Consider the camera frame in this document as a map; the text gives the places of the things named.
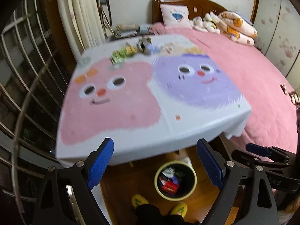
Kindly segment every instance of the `foot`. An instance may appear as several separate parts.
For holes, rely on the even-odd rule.
[[[131,203],[132,203],[132,205],[134,206],[135,209],[140,205],[149,204],[148,201],[143,196],[141,196],[139,194],[136,194],[136,195],[131,197]]]
[[[173,208],[170,215],[181,215],[184,218],[187,211],[188,211],[188,206],[186,205],[186,203],[182,202]]]

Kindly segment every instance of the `stack of books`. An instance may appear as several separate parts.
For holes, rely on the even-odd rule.
[[[116,38],[126,38],[131,36],[136,36],[139,31],[139,26],[136,24],[133,25],[124,25],[120,24],[116,26],[115,37]]]

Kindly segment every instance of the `metal grille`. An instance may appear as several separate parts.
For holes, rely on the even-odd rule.
[[[32,222],[46,164],[20,155],[57,162],[56,132],[69,80],[44,1],[22,0],[0,41],[0,185],[25,224]]]

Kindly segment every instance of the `wooden floor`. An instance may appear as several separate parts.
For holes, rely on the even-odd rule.
[[[187,204],[186,222],[202,222],[215,201],[219,189],[212,186],[201,161],[196,154],[196,147],[190,147],[178,153],[164,154],[144,160],[107,167],[101,180],[101,188],[113,225],[133,225],[136,221],[130,198],[134,194],[144,196],[148,202],[160,209],[162,215],[167,215],[177,202],[162,198],[155,190],[154,176],[158,168],[171,160],[180,160],[186,156],[192,161],[197,174],[197,187],[194,193],[183,200]],[[234,222],[238,208],[232,207],[226,225]]]

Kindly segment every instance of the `cartoon eye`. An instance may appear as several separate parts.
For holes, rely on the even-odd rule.
[[[178,71],[185,76],[192,76],[195,74],[195,70],[190,65],[180,65]]]
[[[86,97],[92,95],[94,92],[95,92],[95,86],[89,84],[89,85],[84,86],[84,87],[81,89],[81,91],[80,91],[80,93],[79,93],[79,96],[80,96],[81,98],[86,98]]]
[[[117,76],[109,80],[107,87],[110,90],[117,90],[122,88],[125,85],[126,81],[122,76]]]
[[[209,66],[206,64],[200,64],[200,68],[204,73],[212,74],[215,72],[215,70],[212,66]]]

